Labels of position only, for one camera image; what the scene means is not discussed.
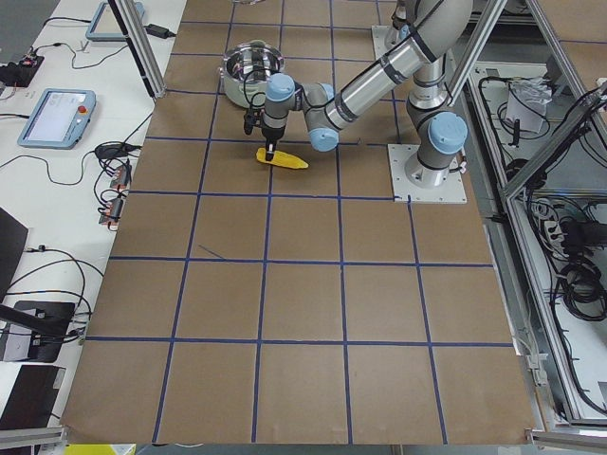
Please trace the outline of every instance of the robotic arm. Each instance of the robotic arm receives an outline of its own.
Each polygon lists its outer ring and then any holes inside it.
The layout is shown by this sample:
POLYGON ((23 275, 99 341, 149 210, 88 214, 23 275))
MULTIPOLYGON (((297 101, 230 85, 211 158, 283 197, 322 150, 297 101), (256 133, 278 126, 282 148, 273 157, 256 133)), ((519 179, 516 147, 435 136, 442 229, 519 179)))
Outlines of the robotic arm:
POLYGON ((398 0, 386 38, 396 44, 337 94, 327 84, 299 84, 286 74, 272 75, 261 115, 266 160, 271 161, 285 133, 290 111, 303 111, 312 147, 320 152, 333 150, 340 141, 339 131, 413 75, 415 87, 407 110, 422 145, 415 162, 407 164, 408 173, 423 188, 442 183, 452 156, 468 134, 466 123, 443 107, 447 98, 442 83, 444 54, 464 31, 472 3, 398 0))

